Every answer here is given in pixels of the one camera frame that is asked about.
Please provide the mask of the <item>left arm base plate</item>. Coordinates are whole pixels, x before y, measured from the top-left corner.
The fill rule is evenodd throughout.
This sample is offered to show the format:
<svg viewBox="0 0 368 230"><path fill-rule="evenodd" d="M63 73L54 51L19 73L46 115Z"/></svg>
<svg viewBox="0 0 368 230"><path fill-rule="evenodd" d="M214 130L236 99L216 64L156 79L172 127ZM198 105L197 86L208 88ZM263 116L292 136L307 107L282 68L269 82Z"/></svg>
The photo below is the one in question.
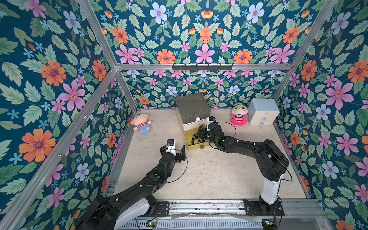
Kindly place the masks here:
<svg viewBox="0 0 368 230"><path fill-rule="evenodd" d="M158 201L151 206L149 216L154 217L167 217L169 216L170 202L169 201Z"/></svg>

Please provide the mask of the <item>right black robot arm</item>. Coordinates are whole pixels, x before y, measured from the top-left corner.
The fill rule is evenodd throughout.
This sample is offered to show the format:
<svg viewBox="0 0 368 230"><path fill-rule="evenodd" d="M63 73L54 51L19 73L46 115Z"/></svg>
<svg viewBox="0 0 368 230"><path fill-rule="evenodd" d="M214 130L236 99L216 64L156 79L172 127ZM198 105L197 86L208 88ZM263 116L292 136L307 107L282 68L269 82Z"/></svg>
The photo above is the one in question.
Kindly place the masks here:
<svg viewBox="0 0 368 230"><path fill-rule="evenodd" d="M278 202L281 180L288 171L289 161L273 141L251 142L226 136L217 122L212 122L207 127L200 126L197 136L214 144L219 151L254 158L264 177L259 202L268 207Z"/></svg>

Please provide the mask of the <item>black earphones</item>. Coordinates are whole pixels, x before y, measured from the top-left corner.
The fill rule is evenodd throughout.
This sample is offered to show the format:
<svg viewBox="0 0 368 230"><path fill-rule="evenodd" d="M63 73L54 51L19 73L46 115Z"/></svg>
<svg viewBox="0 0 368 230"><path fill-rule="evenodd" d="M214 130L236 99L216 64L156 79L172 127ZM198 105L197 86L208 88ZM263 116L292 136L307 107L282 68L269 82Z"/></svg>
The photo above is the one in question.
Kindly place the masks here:
<svg viewBox="0 0 368 230"><path fill-rule="evenodd" d="M191 145L197 145L197 144L202 143L202 139L199 138L197 134L194 134L192 136L192 139L191 139L190 143L191 143Z"/></svg>
<svg viewBox="0 0 368 230"><path fill-rule="evenodd" d="M207 135L208 135L207 126L204 124L200 125L200 127L198 128L198 132L197 132L198 138L202 140L206 140L208 138Z"/></svg>

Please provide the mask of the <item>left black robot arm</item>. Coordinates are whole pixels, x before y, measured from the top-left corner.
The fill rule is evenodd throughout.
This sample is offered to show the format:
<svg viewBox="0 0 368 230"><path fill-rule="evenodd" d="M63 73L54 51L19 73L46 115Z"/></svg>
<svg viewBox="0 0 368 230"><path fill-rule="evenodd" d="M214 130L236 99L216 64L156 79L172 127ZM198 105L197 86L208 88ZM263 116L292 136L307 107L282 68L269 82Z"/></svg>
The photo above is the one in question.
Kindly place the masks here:
<svg viewBox="0 0 368 230"><path fill-rule="evenodd" d="M155 192L168 183L176 163L186 161L186 148L160 148L161 159L137 184L116 195L96 197L83 216L73 224L76 230L119 230L140 216L158 215Z"/></svg>

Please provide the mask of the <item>white drawer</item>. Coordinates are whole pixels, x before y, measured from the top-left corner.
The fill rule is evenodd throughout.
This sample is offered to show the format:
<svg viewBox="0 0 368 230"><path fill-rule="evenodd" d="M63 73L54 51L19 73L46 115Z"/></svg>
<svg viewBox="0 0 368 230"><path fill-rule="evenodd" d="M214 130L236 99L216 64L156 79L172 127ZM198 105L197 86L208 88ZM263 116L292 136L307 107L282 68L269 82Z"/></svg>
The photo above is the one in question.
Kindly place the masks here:
<svg viewBox="0 0 368 230"><path fill-rule="evenodd" d="M201 125L207 125L209 123L209 117L201 119L200 117L195 118L193 122L182 124L183 131L189 131L195 128L199 128Z"/></svg>

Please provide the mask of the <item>yellow bottom drawer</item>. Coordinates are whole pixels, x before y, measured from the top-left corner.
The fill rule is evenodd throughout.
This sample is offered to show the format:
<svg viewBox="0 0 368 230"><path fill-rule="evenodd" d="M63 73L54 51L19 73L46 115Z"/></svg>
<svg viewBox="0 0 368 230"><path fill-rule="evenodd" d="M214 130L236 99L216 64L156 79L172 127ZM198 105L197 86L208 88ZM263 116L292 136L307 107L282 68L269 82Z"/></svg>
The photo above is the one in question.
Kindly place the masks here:
<svg viewBox="0 0 368 230"><path fill-rule="evenodd" d="M186 139L186 148L188 150L204 149L209 146L209 142L198 137L199 128L194 128L184 132Z"/></svg>

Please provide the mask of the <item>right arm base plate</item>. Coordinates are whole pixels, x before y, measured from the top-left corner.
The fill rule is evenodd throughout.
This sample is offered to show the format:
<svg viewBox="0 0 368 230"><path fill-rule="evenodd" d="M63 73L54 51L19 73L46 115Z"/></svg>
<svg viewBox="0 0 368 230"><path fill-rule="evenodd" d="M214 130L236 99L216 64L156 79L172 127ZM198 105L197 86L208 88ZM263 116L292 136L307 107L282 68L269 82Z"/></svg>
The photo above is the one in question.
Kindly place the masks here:
<svg viewBox="0 0 368 230"><path fill-rule="evenodd" d="M261 197L258 200L244 199L244 209L247 216L284 216L282 201L280 198L272 205L269 205Z"/></svg>

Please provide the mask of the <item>grey top drawer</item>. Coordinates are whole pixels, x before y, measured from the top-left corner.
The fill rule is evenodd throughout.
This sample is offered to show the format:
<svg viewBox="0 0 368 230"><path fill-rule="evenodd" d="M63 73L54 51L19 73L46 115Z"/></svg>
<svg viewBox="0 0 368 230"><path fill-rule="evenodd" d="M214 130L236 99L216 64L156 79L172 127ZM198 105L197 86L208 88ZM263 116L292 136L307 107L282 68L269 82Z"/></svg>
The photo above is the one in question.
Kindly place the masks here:
<svg viewBox="0 0 368 230"><path fill-rule="evenodd" d="M193 122L195 118L210 117L210 106L201 93L176 98L176 109L183 124Z"/></svg>

